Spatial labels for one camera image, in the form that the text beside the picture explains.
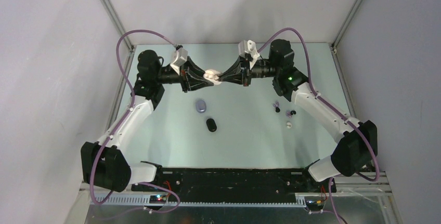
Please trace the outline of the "white earbud charging case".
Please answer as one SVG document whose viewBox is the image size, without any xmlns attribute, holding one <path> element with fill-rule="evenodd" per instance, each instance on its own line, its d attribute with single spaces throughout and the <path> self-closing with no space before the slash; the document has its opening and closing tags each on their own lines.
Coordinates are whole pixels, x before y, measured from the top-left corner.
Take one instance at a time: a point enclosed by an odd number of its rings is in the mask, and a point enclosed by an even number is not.
<svg viewBox="0 0 441 224">
<path fill-rule="evenodd" d="M 204 71 L 203 78 L 214 85 L 220 85 L 222 81 L 220 81 L 220 75 L 222 73 L 220 71 L 214 69 L 207 69 Z"/>
</svg>

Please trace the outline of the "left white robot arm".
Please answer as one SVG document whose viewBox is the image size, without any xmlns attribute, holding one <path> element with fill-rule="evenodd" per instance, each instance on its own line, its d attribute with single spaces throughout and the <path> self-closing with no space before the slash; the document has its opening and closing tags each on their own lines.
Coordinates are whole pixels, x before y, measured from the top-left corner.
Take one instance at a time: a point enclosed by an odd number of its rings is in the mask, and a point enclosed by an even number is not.
<svg viewBox="0 0 441 224">
<path fill-rule="evenodd" d="M 112 192 L 122 192 L 128 185 L 144 182 L 152 191 L 164 186 L 160 166 L 151 162 L 130 164 L 125 151 L 142 123 L 159 105 L 164 84 L 180 84 L 185 92 L 218 85 L 221 73 L 203 70 L 179 46 L 172 54 L 171 63 L 162 65 L 163 58 L 153 50 L 138 55 L 137 76 L 130 84 L 130 99 L 125 112 L 95 142 L 81 147 L 83 180 L 91 188 L 97 186 Z"/>
</svg>

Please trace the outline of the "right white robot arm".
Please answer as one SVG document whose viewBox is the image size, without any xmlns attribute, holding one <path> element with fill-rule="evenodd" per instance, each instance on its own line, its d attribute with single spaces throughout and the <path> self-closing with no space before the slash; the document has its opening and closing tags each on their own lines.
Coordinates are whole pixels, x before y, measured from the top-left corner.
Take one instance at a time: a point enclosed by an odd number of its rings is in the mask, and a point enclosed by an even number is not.
<svg viewBox="0 0 441 224">
<path fill-rule="evenodd" d="M 254 78 L 271 77 L 276 94 L 310 114 L 337 144 L 332 154 L 305 168 L 302 184 L 307 191 L 317 191 L 330 177 L 352 176 L 373 161 L 378 153 L 376 125 L 349 116 L 322 97 L 309 77 L 294 66 L 289 41 L 272 41 L 267 59 L 251 40 L 241 42 L 238 48 L 239 57 L 227 71 L 206 78 L 249 86 Z"/>
</svg>

